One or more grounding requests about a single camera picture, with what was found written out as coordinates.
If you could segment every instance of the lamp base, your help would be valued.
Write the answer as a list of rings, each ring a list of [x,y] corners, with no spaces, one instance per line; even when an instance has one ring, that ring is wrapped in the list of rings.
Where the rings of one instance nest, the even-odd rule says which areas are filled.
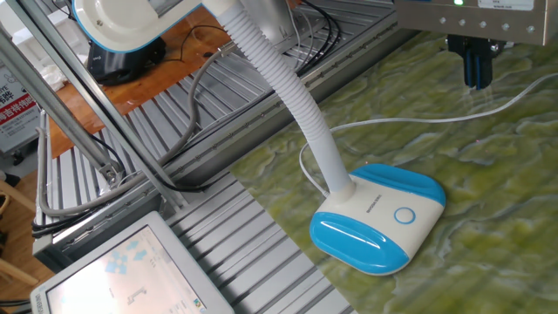
[[[331,195],[314,214],[310,237],[325,253],[366,274],[390,275],[415,256],[442,215],[442,187],[422,174],[381,164],[350,174],[353,196]]]

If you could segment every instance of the tablet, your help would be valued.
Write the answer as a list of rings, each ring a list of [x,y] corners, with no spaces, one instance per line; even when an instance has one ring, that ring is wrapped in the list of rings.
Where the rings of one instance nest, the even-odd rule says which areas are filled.
[[[157,212],[31,293],[35,314],[233,314]]]

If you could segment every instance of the metal pole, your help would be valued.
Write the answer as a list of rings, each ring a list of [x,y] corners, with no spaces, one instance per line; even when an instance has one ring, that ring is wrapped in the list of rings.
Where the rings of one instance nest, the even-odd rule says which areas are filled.
[[[11,42],[10,35],[3,27],[0,27],[0,59],[105,179],[110,182],[116,178],[116,174],[122,170],[120,165],[91,139],[70,109]]]
[[[58,30],[34,1],[8,0],[8,5],[19,16],[35,39],[43,46],[52,61],[60,68],[85,102],[99,116],[106,128],[116,137],[122,147],[134,158],[139,168],[159,190],[161,195],[175,208],[186,205],[183,195],[165,188],[157,177],[173,184],[165,170],[143,144],[128,122],[92,75],[85,69]]]

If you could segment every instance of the red sign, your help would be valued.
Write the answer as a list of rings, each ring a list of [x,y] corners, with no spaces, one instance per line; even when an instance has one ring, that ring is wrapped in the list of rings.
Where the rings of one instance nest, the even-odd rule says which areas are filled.
[[[0,125],[16,118],[19,113],[23,113],[27,109],[32,108],[35,104],[35,100],[31,95],[25,94],[18,100],[0,108]]]

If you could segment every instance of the desk lamp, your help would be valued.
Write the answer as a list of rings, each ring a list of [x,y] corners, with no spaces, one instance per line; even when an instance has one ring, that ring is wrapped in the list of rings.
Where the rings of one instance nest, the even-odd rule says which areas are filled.
[[[133,51],[202,4],[303,130],[330,190],[310,224],[314,244],[366,274],[384,276],[403,269],[444,210],[441,186],[422,174],[380,164],[348,174],[316,101],[240,0],[75,0],[74,10],[98,44]]]

